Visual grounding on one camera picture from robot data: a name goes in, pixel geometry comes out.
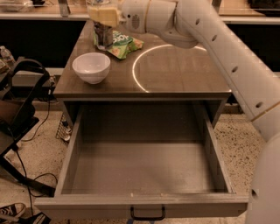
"table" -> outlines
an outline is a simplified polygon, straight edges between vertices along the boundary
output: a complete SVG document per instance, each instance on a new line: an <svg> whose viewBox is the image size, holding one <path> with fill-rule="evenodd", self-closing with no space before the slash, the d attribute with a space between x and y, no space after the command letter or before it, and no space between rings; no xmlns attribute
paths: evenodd
<svg viewBox="0 0 280 224"><path fill-rule="evenodd" d="M142 50L111 59L90 85L73 60L96 52L87 21L54 91L73 132L54 198L35 206L52 219L238 216L248 195L231 186L213 127L231 95L205 49L136 35Z"/></svg>

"black cable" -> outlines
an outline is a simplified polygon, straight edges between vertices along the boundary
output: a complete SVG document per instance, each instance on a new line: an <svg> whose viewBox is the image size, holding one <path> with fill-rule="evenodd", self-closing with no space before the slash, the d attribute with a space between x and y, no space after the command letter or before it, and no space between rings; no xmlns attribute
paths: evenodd
<svg viewBox="0 0 280 224"><path fill-rule="evenodd" d="M50 98L51 98L51 92L52 92L52 85L50 86L49 93L48 93L47 115L46 115L46 118L45 118L44 121L37 127L37 129L35 130L35 133L34 133L34 135L32 136L32 138L26 139L26 140L22 139L21 141L23 141L23 142L30 142L31 140L33 140L34 137L36 136L37 131L39 130L39 128L46 122L47 118L48 118L49 115L50 115L50 108L51 108L51 101L50 101Z"/></svg>
<svg viewBox="0 0 280 224"><path fill-rule="evenodd" d="M24 169L24 175L25 175L25 178L27 179L27 172L26 172L26 169L25 169L25 165L24 165L24 162L23 160L21 159L21 157L19 156L19 153L18 153L18 150L16 150L16 153L17 153L17 157L20 161L20 164L22 165L23 169ZM29 195L29 201L30 201L30 209L31 209L31 215L33 216L34 215L34 212L33 212L33 208L32 208L32 192L30 190L30 187L27 185L27 190L28 190L28 195Z"/></svg>
<svg viewBox="0 0 280 224"><path fill-rule="evenodd" d="M58 102L56 99L48 100L48 99L45 99L45 98L38 98L38 97L37 97L37 100L40 101L40 102L50 102L50 103L57 103Z"/></svg>
<svg viewBox="0 0 280 224"><path fill-rule="evenodd" d="M55 177L55 175L54 175L53 173L50 173L50 172L47 172L47 173L43 173L43 174L41 174L41 175L38 175L38 176L37 176L36 178L34 178L33 180L39 179L39 178L44 177L44 176L46 176L46 175L51 175L51 176L53 176L54 179L55 179L55 185L58 184L59 181L58 181L57 177ZM34 194L31 192L31 196L33 196L34 198L40 198L40 197L43 197L43 196L46 196L46 195L45 195L45 194L34 195Z"/></svg>

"black chair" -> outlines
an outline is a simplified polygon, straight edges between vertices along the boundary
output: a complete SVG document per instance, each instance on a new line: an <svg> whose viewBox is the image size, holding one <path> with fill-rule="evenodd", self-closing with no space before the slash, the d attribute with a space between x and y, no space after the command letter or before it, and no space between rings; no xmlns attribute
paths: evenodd
<svg viewBox="0 0 280 224"><path fill-rule="evenodd" d="M11 92L12 79L19 71L42 74L28 96L23 100L14 99ZM49 77L49 73L38 61L19 58L13 68L0 80L0 165L17 182L52 197L55 191L54 188L22 175L4 157L10 150L17 151L17 142L38 123L39 119L34 116L35 108L32 102L38 97Z"/></svg>

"white bowl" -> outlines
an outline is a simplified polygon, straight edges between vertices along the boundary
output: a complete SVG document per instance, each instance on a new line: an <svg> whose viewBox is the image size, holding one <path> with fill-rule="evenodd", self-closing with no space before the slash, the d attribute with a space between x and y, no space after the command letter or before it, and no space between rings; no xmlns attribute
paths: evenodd
<svg viewBox="0 0 280 224"><path fill-rule="evenodd" d="M83 81L96 84L106 78L110 69L110 58L103 53L89 52L77 57L72 67Z"/></svg>

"drawer handle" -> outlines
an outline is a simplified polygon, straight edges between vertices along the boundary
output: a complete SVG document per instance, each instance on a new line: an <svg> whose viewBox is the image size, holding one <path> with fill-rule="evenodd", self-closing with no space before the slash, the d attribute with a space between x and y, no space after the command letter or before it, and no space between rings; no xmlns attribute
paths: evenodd
<svg viewBox="0 0 280 224"><path fill-rule="evenodd" d="M165 218L165 207L162 207L162 215L160 217L137 217L134 215L134 207L130 208L131 218L135 221L161 221Z"/></svg>

